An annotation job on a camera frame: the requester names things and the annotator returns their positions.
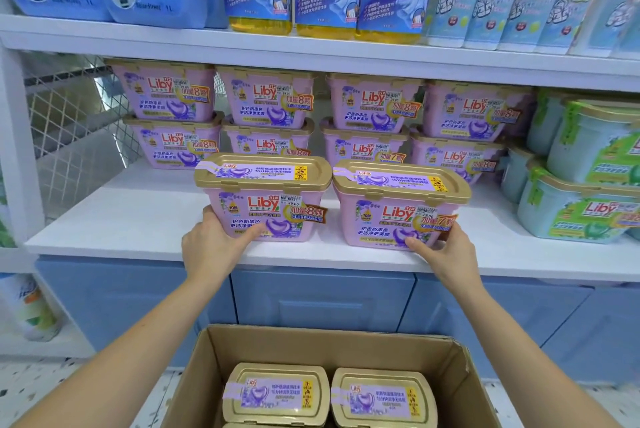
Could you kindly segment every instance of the speckled floor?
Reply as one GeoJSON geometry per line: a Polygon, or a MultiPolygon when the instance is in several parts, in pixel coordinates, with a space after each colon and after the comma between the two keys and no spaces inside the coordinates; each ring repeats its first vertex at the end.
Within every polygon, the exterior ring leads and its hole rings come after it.
{"type": "MultiPolygon", "coordinates": [[[[25,411],[62,383],[81,365],[76,359],[18,359],[0,356],[0,428],[8,428],[25,411]]],[[[158,380],[131,428],[159,428],[181,372],[166,372],[158,380]]],[[[523,428],[507,393],[499,383],[486,382],[502,428],[523,428]]],[[[640,388],[585,386],[624,428],[640,428],[640,388]]]]}

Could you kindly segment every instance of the hand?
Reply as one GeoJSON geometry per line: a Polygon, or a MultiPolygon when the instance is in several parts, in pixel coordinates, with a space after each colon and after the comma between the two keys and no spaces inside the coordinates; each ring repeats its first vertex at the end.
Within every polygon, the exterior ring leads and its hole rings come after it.
{"type": "Polygon", "coordinates": [[[458,222],[454,222],[446,246],[439,251],[415,238],[407,238],[404,242],[429,263],[438,279],[456,298],[465,292],[484,288],[478,272],[476,247],[458,222]]]}
{"type": "Polygon", "coordinates": [[[264,224],[254,224],[237,238],[230,238],[211,205],[202,210],[202,222],[182,237],[182,261],[188,280],[219,288],[236,266],[244,249],[264,232],[264,224]]]}

